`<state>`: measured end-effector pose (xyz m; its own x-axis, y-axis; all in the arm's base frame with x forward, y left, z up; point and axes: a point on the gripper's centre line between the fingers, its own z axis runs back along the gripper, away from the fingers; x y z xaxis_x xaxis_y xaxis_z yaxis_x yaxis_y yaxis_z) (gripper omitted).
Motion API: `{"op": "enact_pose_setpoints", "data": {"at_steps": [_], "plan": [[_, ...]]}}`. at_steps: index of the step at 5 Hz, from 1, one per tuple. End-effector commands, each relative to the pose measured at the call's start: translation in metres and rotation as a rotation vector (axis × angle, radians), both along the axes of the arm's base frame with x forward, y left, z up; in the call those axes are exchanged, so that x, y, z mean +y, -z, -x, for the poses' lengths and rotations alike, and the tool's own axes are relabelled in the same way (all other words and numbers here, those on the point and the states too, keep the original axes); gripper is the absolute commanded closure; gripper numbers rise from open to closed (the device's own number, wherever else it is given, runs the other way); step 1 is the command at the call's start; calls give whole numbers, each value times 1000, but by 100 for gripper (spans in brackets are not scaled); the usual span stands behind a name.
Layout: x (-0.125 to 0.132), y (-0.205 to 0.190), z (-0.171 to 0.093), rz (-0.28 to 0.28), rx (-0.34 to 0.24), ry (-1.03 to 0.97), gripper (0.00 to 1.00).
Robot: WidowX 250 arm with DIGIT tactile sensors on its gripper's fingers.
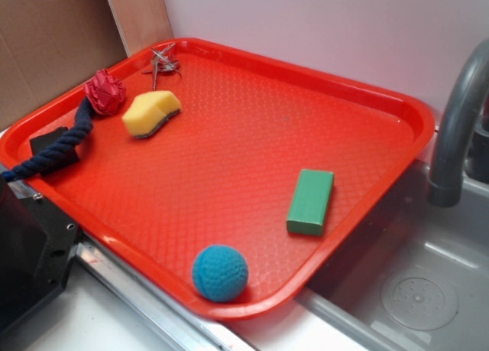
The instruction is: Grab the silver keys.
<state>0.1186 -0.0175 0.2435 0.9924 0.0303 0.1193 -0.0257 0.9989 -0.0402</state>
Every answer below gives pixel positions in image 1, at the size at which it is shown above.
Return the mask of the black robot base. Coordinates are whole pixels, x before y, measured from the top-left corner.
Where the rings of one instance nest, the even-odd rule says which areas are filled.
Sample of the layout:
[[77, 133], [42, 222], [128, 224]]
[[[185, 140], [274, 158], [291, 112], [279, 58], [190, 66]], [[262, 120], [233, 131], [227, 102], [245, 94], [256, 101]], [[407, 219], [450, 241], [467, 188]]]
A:
[[47, 198], [19, 198], [1, 179], [1, 336], [66, 288], [79, 224]]

